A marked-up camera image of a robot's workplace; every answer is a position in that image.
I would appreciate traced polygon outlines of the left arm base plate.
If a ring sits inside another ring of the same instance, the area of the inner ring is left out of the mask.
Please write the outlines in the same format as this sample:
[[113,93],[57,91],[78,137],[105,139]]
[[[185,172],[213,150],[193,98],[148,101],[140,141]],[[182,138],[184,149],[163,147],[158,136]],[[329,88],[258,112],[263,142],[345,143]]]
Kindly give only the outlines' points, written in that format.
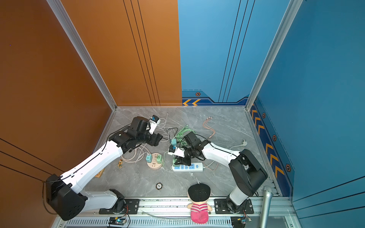
[[139,208],[139,199],[118,199],[116,204],[110,209],[100,209],[101,215],[135,215]]

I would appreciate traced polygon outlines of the light green charger adapter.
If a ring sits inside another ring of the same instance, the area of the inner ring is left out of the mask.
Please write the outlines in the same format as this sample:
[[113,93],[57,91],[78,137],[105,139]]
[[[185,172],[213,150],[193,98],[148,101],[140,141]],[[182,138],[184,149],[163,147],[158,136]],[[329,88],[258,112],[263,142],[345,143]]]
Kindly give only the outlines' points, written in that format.
[[158,154],[158,155],[156,156],[156,162],[157,162],[158,164],[163,163],[163,158],[162,158],[162,156],[161,156],[160,154]]

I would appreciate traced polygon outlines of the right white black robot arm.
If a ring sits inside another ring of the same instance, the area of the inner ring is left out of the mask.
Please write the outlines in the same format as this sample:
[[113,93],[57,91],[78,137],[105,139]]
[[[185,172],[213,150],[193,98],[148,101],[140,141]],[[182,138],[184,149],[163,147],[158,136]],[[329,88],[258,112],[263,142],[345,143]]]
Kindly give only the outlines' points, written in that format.
[[212,160],[228,167],[236,187],[224,205],[232,214],[243,213],[249,205],[248,198],[254,196],[268,178],[267,172],[250,150],[233,151],[217,146],[206,138],[201,141],[200,138],[201,135],[190,132],[181,140],[186,145],[180,145],[180,142],[170,145],[169,154],[176,158],[174,165],[191,166],[191,159],[196,158]]

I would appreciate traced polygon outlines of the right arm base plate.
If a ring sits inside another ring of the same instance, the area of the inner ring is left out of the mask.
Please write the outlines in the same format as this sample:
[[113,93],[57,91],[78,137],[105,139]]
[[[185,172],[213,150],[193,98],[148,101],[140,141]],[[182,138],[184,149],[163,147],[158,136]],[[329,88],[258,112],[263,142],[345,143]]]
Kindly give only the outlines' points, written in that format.
[[246,199],[237,206],[231,199],[214,199],[214,209],[216,214],[254,214],[252,201]]

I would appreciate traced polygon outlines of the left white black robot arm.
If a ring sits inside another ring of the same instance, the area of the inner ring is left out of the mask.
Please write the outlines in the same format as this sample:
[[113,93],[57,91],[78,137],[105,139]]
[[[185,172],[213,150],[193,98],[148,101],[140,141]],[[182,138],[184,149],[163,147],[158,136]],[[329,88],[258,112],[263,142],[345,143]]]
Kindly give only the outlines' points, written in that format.
[[124,196],[115,189],[105,192],[88,192],[84,187],[112,161],[143,144],[158,146],[163,136],[156,134],[159,117],[150,119],[135,117],[132,122],[111,133],[108,139],[91,156],[60,176],[49,176],[45,181],[46,202],[64,220],[71,220],[79,213],[91,210],[107,210],[121,213],[125,206]]

